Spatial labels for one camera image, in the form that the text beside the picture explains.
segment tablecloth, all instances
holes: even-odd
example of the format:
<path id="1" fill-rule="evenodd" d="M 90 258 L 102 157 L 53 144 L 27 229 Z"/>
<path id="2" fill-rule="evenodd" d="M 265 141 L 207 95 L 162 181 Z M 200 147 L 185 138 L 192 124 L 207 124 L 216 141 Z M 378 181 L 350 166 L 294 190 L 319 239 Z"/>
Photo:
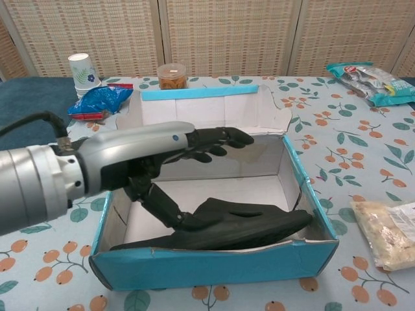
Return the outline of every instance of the tablecloth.
<path id="1" fill-rule="evenodd" d="M 111 82 L 133 83 L 142 91 L 158 88 L 152 77 L 113 77 L 104 84 Z M 189 87 L 241 84 L 264 84 L 277 107 L 292 109 L 288 136 L 340 238 L 337 252 L 319 276 L 111 292 L 87 263 L 104 205 L 101 194 L 77 200 L 57 220 L 0 237 L 0 310 L 413 310 L 415 269 L 386 273 L 374 266 L 350 201 L 396 204 L 415 199 L 415 111 L 408 105 L 371 108 L 331 78 L 189 79 Z M 117 116 L 103 122 L 72 122 L 70 135 L 78 139 L 116 129 Z"/>

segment blue cardboard box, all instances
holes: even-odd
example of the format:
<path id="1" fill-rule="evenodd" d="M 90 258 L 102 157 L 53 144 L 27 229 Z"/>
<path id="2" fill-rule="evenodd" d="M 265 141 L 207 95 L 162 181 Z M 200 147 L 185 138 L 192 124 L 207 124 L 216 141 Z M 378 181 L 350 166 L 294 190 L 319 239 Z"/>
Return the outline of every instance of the blue cardboard box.
<path id="1" fill-rule="evenodd" d="M 103 285 L 112 290 L 146 290 L 275 281 L 312 277 L 324 269 L 338 246 L 338 240 L 294 148 L 283 134 L 291 113 L 287 118 L 287 111 L 276 111 L 275 106 L 268 102 L 268 94 L 263 88 L 258 93 L 246 100 L 237 98 L 237 101 L 242 99 L 245 105 L 269 106 L 269 109 L 257 108 L 255 119 L 249 122 L 245 115 L 246 107 L 234 109 L 228 118 L 235 123 L 233 126 L 253 135 L 253 145 L 240 150 L 228 148 L 227 156 L 214 157 L 210 164 L 181 160 L 164 165 L 156 183 L 178 203 L 181 210 L 189 212 L 208 197 L 272 204 L 286 211 L 291 210 L 300 198 L 297 209 L 313 215 L 312 223 L 283 241 L 255 249 L 188 251 L 139 248 L 110 251 L 112 246 L 125 242 L 172 233 L 140 203 L 131 202 L 122 189 L 117 190 L 107 195 L 89 258 L 93 272 Z M 143 105 L 143 102 L 131 104 Z"/>

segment black robotic finger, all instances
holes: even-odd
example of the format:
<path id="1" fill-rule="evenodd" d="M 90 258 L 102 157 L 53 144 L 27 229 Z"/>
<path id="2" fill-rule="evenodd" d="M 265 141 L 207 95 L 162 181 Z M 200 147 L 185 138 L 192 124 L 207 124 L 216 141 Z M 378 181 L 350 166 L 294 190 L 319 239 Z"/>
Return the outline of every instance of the black robotic finger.
<path id="1" fill-rule="evenodd" d="M 223 156 L 226 156 L 226 154 L 227 154 L 226 150 L 223 149 L 222 147 L 219 147 L 219 146 L 214 146 L 214 147 L 210 148 L 208 150 L 208 152 L 210 154 L 213 154 L 214 156 L 218 156 L 218 157 L 223 157 Z"/>
<path id="2" fill-rule="evenodd" d="M 212 158 L 205 154 L 205 153 L 201 153 L 201 152 L 195 152 L 192 153 L 190 156 L 190 158 L 195 159 L 196 161 L 199 161 L 201 163 L 210 163 L 212 162 Z"/>
<path id="3" fill-rule="evenodd" d="M 241 149 L 241 148 L 245 147 L 245 144 L 238 143 L 237 141 L 230 141 L 230 142 L 228 142 L 228 145 L 231 146 L 232 148 L 236 148 L 236 149 Z"/>
<path id="4" fill-rule="evenodd" d="M 252 138 L 252 136 L 248 135 L 245 132 L 242 132 L 241 130 L 238 130 L 237 128 L 224 128 L 224 130 L 229 135 L 230 141 L 236 141 L 243 145 L 254 143 L 254 138 Z"/>

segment woven screen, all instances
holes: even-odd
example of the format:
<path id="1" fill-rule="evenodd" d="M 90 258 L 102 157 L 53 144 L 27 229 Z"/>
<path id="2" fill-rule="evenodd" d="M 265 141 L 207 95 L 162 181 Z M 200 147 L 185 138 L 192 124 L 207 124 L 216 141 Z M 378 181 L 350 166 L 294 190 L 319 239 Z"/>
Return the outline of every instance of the woven screen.
<path id="1" fill-rule="evenodd" d="M 412 36 L 407 42 L 402 55 L 401 62 L 397 68 L 397 76 L 415 76 L 415 30 L 412 31 Z"/>
<path id="2" fill-rule="evenodd" d="M 18 50 L 13 44 L 8 31 L 0 19 L 0 71 L 8 80 L 27 76 L 28 72 L 21 61 Z"/>
<path id="3" fill-rule="evenodd" d="M 101 76 L 154 75 L 151 0 L 5 0 L 40 76 L 71 76 L 86 52 Z"/>
<path id="4" fill-rule="evenodd" d="M 166 1 L 172 61 L 190 75 L 286 73 L 295 1 Z"/>
<path id="5" fill-rule="evenodd" d="M 304 1 L 288 74 L 328 75 L 328 63 L 358 61 L 390 71 L 414 13 L 414 0 Z"/>

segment blue chip bag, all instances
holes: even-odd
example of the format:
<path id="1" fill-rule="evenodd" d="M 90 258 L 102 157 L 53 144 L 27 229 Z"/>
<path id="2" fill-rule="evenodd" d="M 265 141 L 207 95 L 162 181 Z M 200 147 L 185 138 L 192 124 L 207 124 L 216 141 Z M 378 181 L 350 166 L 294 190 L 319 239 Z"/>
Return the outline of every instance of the blue chip bag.
<path id="1" fill-rule="evenodd" d="M 67 112 L 76 120 L 104 119 L 110 114 L 117 113 L 121 104 L 132 92 L 133 89 L 125 87 L 96 87 L 88 91 L 74 106 L 69 107 Z"/>
<path id="2" fill-rule="evenodd" d="M 372 62 L 331 63 L 326 69 L 346 87 L 373 102 L 375 107 L 415 101 L 415 87 L 373 66 Z"/>

